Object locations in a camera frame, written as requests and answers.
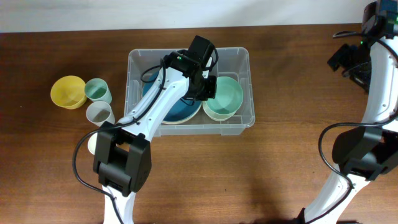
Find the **wood grain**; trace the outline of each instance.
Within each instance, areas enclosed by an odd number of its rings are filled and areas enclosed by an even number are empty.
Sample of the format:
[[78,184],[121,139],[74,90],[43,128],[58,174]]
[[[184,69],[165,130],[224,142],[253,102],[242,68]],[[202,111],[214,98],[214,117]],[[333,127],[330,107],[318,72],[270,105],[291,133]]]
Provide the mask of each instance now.
[[[134,206],[136,223],[252,223],[296,217],[330,171],[318,136],[337,121],[360,121],[367,95],[326,61],[359,25],[112,30],[0,35],[0,223],[101,223],[104,198],[72,173],[77,141],[95,128],[77,110],[55,106],[52,84],[65,75],[105,79],[115,117],[124,111],[133,49],[183,48],[198,34],[250,54],[256,123],[240,136],[162,136]],[[325,139],[331,154],[336,135]],[[93,156],[78,155],[82,178],[97,183]],[[377,179],[341,219],[396,223],[398,173]]]

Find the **brown table surface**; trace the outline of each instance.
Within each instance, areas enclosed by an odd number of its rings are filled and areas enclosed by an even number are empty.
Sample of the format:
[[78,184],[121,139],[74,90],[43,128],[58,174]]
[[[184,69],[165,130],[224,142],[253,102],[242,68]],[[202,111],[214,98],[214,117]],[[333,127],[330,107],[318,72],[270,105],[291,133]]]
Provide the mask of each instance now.
[[[136,196],[136,223],[252,223],[296,217],[330,170],[318,155],[323,128],[361,121],[368,96],[326,61],[358,24],[216,29],[108,30],[0,35],[0,223],[101,223],[103,195],[72,172],[78,140],[96,126],[55,106],[50,89],[66,75],[103,78],[123,116],[127,56],[133,49],[188,47],[198,34],[250,54],[256,123],[240,136],[154,138],[152,171]],[[336,135],[324,145],[331,159]],[[93,156],[78,155],[83,179],[98,187]],[[396,223],[398,170],[350,203],[342,220]]]

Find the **yellow bowl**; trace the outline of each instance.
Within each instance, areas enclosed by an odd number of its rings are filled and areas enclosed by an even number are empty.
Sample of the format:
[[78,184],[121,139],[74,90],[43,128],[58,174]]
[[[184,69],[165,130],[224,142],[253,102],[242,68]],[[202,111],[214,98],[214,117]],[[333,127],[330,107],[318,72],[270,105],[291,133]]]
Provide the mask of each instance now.
[[51,88],[51,100],[62,108],[76,109],[87,100],[85,95],[86,83],[79,77],[69,75],[60,78]]

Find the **green cup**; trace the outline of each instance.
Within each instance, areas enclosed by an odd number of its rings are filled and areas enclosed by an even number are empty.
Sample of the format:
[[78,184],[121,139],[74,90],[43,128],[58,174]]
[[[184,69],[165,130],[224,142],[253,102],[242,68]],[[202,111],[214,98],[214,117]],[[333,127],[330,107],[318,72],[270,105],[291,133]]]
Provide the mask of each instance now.
[[203,110],[215,121],[232,117],[243,102],[243,89],[233,78],[218,77],[216,98],[203,102]]
[[92,102],[105,101],[109,104],[112,102],[112,95],[108,84],[100,78],[93,78],[86,83],[85,95]]

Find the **green bowl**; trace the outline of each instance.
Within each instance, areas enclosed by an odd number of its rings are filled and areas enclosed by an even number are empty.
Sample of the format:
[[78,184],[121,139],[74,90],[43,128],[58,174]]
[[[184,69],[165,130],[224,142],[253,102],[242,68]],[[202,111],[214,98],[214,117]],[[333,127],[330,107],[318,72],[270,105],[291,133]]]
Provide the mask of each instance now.
[[216,98],[203,102],[203,110],[215,121],[232,117],[243,102],[243,89],[233,78],[218,77]]

